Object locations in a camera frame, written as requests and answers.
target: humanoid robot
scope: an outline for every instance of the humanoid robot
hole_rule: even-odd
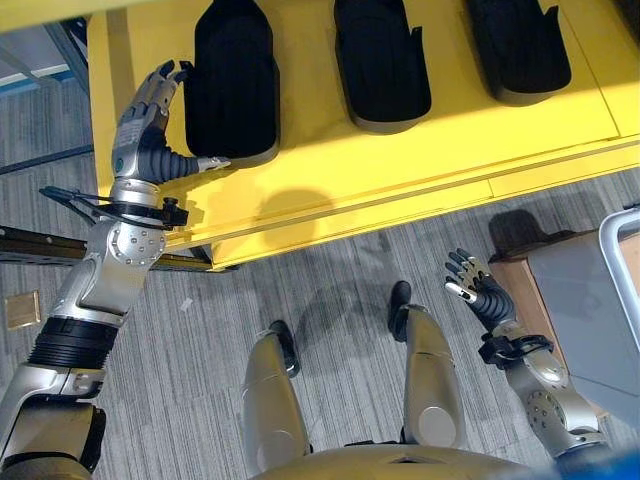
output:
[[[187,212],[174,199],[158,207],[158,185],[229,164],[219,157],[185,158],[166,146],[169,105],[185,75],[171,73],[173,66],[152,72],[120,118],[109,197],[44,189],[92,227],[85,257],[69,273],[0,402],[0,480],[91,478],[106,414],[90,399],[100,393],[116,335],[164,251],[165,231],[186,223]],[[543,445],[562,463],[598,458],[606,449],[598,420],[551,355],[552,345],[521,330],[513,302],[477,259],[462,250],[450,256],[446,288],[486,328],[480,353],[505,371]],[[256,478],[468,479],[517,468],[458,450],[465,427],[451,351],[426,309],[411,304],[406,282],[392,291],[388,324],[407,344],[399,443],[318,453],[311,452],[290,383],[299,370],[293,338],[284,322],[271,325],[251,352],[243,389],[246,454]]]

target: gray carpet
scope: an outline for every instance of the gray carpet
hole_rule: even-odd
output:
[[[81,95],[70,82],[46,94],[0,98],[0,165],[86,141],[86,100],[62,120],[54,108]],[[34,102],[44,108],[32,108]],[[33,125],[23,132],[38,140],[5,134],[16,117]],[[59,137],[72,131],[77,134]],[[91,157],[0,177],[2,223],[84,237],[78,219],[35,193],[48,184],[93,190]],[[107,363],[97,403],[107,410],[108,427],[95,478],[245,477],[240,383],[256,334],[279,318],[290,323],[299,344],[302,373],[294,387],[315,449],[397,439],[405,349],[386,331],[385,303],[400,278],[413,283],[415,301],[427,306],[451,344],[469,449],[549,464],[504,375],[476,353],[482,329],[443,291],[442,263],[454,246],[484,258],[493,254],[489,225],[498,214],[527,210],[548,233],[588,230],[638,199],[638,185],[640,169],[256,261],[227,274],[152,272]],[[66,271],[0,266],[0,296],[37,289],[46,313]],[[193,303],[182,311],[188,299]],[[38,329],[7,333],[4,312],[0,320],[2,392]],[[615,418],[603,428],[615,448],[637,442],[637,432]]]

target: gold plate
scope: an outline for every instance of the gold plate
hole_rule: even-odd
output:
[[[9,330],[40,323],[40,298],[37,290],[5,298],[4,308]]]

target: silver leg cover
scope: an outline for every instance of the silver leg cover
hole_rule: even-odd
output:
[[[410,305],[404,435],[407,443],[457,448],[465,442],[464,412],[449,344],[423,307]]]
[[[254,345],[242,398],[245,454],[251,475],[309,453],[307,431],[276,335],[269,334]]]

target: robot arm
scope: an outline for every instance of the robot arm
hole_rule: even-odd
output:
[[[449,254],[445,288],[464,299],[487,329],[479,353],[485,363],[504,370],[516,392],[531,429],[558,461],[578,449],[603,446],[598,419],[575,390],[567,370],[551,355],[553,344],[529,335],[518,324],[509,294],[489,268],[462,249]]]
[[[0,402],[0,478],[88,479],[100,456],[106,416],[87,400],[100,392],[107,355],[144,279],[165,247],[165,231],[186,223],[173,199],[158,208],[158,185],[229,164],[186,158],[166,146],[169,104],[184,71],[173,62],[151,73],[122,115],[112,152],[108,204],[52,187],[47,196],[78,201],[98,216],[83,260],[67,276],[27,362]]]

